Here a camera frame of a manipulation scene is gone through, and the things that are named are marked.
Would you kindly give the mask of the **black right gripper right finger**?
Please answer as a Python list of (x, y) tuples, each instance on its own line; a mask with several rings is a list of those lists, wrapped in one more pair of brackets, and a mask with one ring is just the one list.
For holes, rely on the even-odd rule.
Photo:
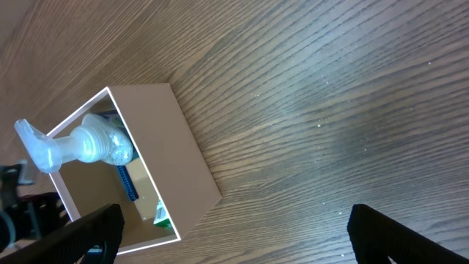
[(347, 231), (359, 264), (468, 264), (467, 258), (365, 204), (353, 205)]

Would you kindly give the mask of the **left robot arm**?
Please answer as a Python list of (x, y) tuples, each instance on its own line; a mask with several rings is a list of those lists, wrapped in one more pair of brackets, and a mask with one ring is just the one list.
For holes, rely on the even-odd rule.
[(1, 166), (1, 250), (17, 241), (39, 240), (64, 227), (70, 217), (60, 196), (46, 192), (21, 196), (21, 186), (35, 184), (35, 175), (26, 160)]

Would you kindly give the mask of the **green soap bar packet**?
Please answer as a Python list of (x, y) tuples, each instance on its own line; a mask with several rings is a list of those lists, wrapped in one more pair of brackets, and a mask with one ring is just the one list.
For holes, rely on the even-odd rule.
[(169, 219), (166, 208), (161, 200), (157, 203), (153, 224), (156, 227), (162, 227), (164, 229), (172, 228), (171, 220)]

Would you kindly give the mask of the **clear pump soap bottle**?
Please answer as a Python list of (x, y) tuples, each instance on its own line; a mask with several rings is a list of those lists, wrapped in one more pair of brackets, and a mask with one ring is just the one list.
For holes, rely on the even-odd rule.
[(117, 126), (98, 114), (86, 114), (68, 136), (53, 139), (25, 119), (15, 129), (36, 167), (44, 173), (58, 172), (62, 164), (103, 161), (124, 166), (133, 160), (133, 143)]

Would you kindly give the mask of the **blue disposable razor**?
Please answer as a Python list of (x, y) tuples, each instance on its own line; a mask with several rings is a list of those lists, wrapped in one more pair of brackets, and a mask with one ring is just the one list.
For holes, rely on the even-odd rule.
[(135, 186), (133, 185), (133, 182), (131, 180), (128, 170), (126, 169), (125, 166), (116, 166), (116, 169), (117, 169), (119, 178), (123, 184), (124, 190), (128, 196), (128, 199), (131, 202), (135, 202), (139, 198), (139, 195), (137, 193)]

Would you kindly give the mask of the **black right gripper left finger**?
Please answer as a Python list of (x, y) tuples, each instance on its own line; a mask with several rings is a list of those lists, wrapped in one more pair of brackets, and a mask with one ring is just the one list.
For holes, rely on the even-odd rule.
[(118, 204), (102, 208), (1, 258), (1, 264), (113, 264), (125, 221)]

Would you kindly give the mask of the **white cardboard box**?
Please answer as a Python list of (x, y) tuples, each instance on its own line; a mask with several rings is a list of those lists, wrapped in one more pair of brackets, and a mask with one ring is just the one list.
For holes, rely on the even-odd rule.
[(50, 175), (71, 221), (107, 204), (118, 204), (125, 226), (119, 254), (180, 241), (221, 200), (221, 193), (169, 84), (102, 89), (48, 132), (66, 136), (87, 113), (116, 109), (128, 130), (154, 193), (171, 227), (143, 220), (116, 169), (101, 161), (64, 164)]

